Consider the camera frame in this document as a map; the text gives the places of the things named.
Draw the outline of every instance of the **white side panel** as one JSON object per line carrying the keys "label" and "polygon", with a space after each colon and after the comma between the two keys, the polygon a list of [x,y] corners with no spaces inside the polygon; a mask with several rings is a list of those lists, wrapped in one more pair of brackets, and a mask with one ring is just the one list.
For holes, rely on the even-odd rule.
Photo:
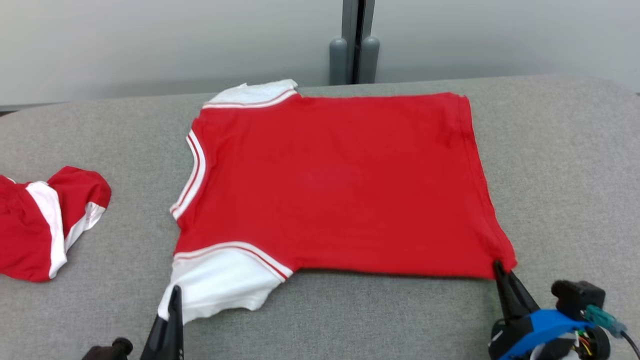
{"label": "white side panel", "polygon": [[49,278],[56,277],[58,270],[67,263],[67,250],[65,248],[65,236],[62,229],[62,214],[60,212],[60,200],[58,193],[49,187],[44,181],[35,181],[27,185],[27,192],[38,205],[49,230],[51,232],[51,248],[49,257],[51,266],[49,267]]}
{"label": "white side panel", "polygon": [[546,73],[640,92],[636,0],[376,1],[376,82]]}
{"label": "white side panel", "polygon": [[0,0],[0,108],[329,82],[342,1]]}
{"label": "white side panel", "polygon": [[292,274],[261,250],[240,241],[178,253],[173,260],[171,283],[158,306],[158,315],[169,319],[167,306],[175,285],[182,289],[184,323],[207,318],[225,309],[257,310],[271,290],[285,281],[278,272],[287,277]]}

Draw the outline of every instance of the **folded garment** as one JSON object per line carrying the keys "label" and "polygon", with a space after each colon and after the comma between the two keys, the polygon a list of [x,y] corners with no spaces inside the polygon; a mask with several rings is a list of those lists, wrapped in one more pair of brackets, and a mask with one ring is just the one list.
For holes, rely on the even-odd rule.
{"label": "folded garment", "polygon": [[102,216],[111,188],[97,172],[64,167],[48,182],[0,176],[0,274],[48,281]]}
{"label": "folded garment", "polygon": [[302,268],[493,278],[516,265],[466,97],[304,97],[283,80],[225,90],[187,137],[194,167],[160,303],[183,321],[257,309]]}

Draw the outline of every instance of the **robotic arm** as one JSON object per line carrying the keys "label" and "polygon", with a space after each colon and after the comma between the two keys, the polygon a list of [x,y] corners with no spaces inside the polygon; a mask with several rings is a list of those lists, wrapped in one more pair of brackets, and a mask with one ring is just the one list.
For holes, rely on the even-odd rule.
{"label": "robotic arm", "polygon": [[602,310],[603,289],[558,280],[551,287],[556,309],[540,309],[513,272],[507,274],[500,261],[493,269],[504,319],[492,329],[491,360],[605,360],[611,345],[604,329],[627,339],[640,359],[627,328]]}
{"label": "robotic arm", "polygon": [[140,360],[183,360],[182,290],[174,286],[169,298],[169,320],[156,315]]}

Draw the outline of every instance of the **red shorts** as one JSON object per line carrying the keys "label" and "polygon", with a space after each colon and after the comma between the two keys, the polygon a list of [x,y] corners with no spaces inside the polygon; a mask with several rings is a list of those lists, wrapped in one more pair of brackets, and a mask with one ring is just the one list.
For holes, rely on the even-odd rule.
{"label": "red shorts", "polygon": [[98,221],[111,198],[96,172],[64,167],[48,183],[16,184],[0,176],[0,274],[53,279],[67,250]]}

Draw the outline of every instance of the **white stripe trim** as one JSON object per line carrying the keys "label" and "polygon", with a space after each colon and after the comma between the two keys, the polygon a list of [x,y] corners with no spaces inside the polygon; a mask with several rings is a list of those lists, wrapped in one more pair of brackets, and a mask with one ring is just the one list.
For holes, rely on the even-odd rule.
{"label": "white stripe trim", "polygon": [[232,102],[228,102],[228,103],[219,103],[216,104],[214,102],[207,102],[204,104],[204,106],[202,106],[203,109],[211,109],[211,108],[216,108],[216,109],[255,109],[255,108],[268,108],[269,106],[273,106],[275,104],[279,104],[283,101],[285,101],[286,99],[288,99],[290,96],[297,94],[298,92],[291,89],[291,90],[287,90],[283,93],[281,93],[280,95],[274,97],[273,99],[270,99],[268,101],[263,101],[263,102],[256,102],[256,103],[232,103]]}
{"label": "white stripe trim", "polygon": [[82,235],[83,232],[91,229],[95,223],[100,220],[102,213],[106,209],[102,206],[94,203],[87,202],[84,207],[84,215],[69,229],[69,233],[65,238],[65,253],[69,248],[76,243],[76,240]]}
{"label": "white stripe trim", "polygon": [[209,256],[215,256],[217,253],[225,252],[225,251],[240,252],[240,253],[244,254],[245,256],[248,256],[249,258],[252,258],[256,263],[262,265],[262,267],[264,267],[265,270],[268,270],[269,273],[271,273],[271,275],[275,276],[278,279],[278,281],[285,282],[287,280],[286,277],[282,277],[282,275],[280,275],[280,273],[278,273],[274,269],[273,266],[271,266],[265,260],[261,259],[260,256],[254,254],[253,252],[250,252],[249,250],[246,250],[244,248],[233,247],[233,246],[230,246],[230,245],[228,245],[226,247],[220,247],[220,248],[216,248],[216,249],[211,249],[210,252],[205,252],[201,256],[197,256],[197,257],[193,257],[193,258],[178,258],[178,259],[174,258],[172,267],[175,268],[176,266],[182,266],[182,265],[184,265],[186,263],[198,262],[198,261],[201,261],[201,259],[203,259],[203,258],[208,258]]}
{"label": "white stripe trim", "polygon": [[48,187],[47,183],[43,181],[28,184],[26,189],[38,205],[38,209],[40,209],[47,224],[49,224],[49,230],[51,232],[51,249],[49,253],[51,266],[49,267],[49,278],[53,279],[56,277],[62,265],[67,263],[58,193],[56,193],[56,190]]}
{"label": "white stripe trim", "polygon": [[189,179],[187,180],[186,185],[184,185],[184,188],[182,189],[182,192],[178,197],[178,201],[176,201],[173,205],[171,205],[170,211],[173,211],[175,208],[177,208],[178,205],[184,199],[184,197],[187,195],[187,190],[189,189],[189,185],[193,182],[193,179],[196,176],[196,170],[198,169],[198,166],[199,166],[198,157],[196,156],[196,151],[194,150],[193,145],[189,141],[189,136],[191,136],[192,133],[193,133],[193,130],[189,132],[189,134],[185,139],[187,140],[187,145],[189,145],[189,149],[191,149],[191,155],[193,155],[193,169],[191,169],[191,175],[189,176]]}
{"label": "white stripe trim", "polygon": [[226,242],[226,243],[217,243],[215,245],[211,245],[209,247],[205,247],[205,248],[198,249],[198,250],[191,251],[191,252],[177,252],[173,256],[173,261],[176,262],[176,261],[181,260],[181,259],[189,260],[191,258],[197,258],[197,257],[203,256],[205,254],[208,254],[210,252],[214,252],[215,250],[225,249],[225,248],[229,248],[229,247],[236,247],[236,248],[240,248],[240,249],[244,249],[244,250],[248,250],[250,252],[253,252],[254,254],[258,255],[260,258],[264,259],[264,261],[266,261],[268,263],[268,265],[271,265],[272,267],[278,269],[279,272],[283,273],[287,277],[290,277],[293,274],[293,271],[290,268],[288,268],[288,267],[284,266],[283,264],[279,263],[278,261],[276,261],[276,259],[274,259],[271,256],[269,256],[269,254],[267,254],[266,252],[260,250],[258,247],[254,246],[254,245],[252,245],[250,243],[246,243],[246,242],[243,242],[243,241],[229,241],[229,242]]}
{"label": "white stripe trim", "polygon": [[[193,145],[195,145],[195,148],[191,145],[189,139],[193,141]],[[187,210],[187,207],[189,206],[189,204],[191,204],[193,198],[195,198],[196,194],[198,193],[198,189],[200,189],[200,185],[202,185],[204,174],[207,169],[207,161],[204,157],[204,151],[202,150],[200,142],[198,141],[198,138],[196,137],[196,134],[193,132],[193,130],[191,130],[189,132],[189,136],[187,136],[187,143],[189,144],[189,148],[193,153],[193,170],[191,171],[189,181],[187,181],[187,184],[182,190],[180,198],[175,204],[171,206],[171,214],[176,220],[178,220],[183,212]]]}

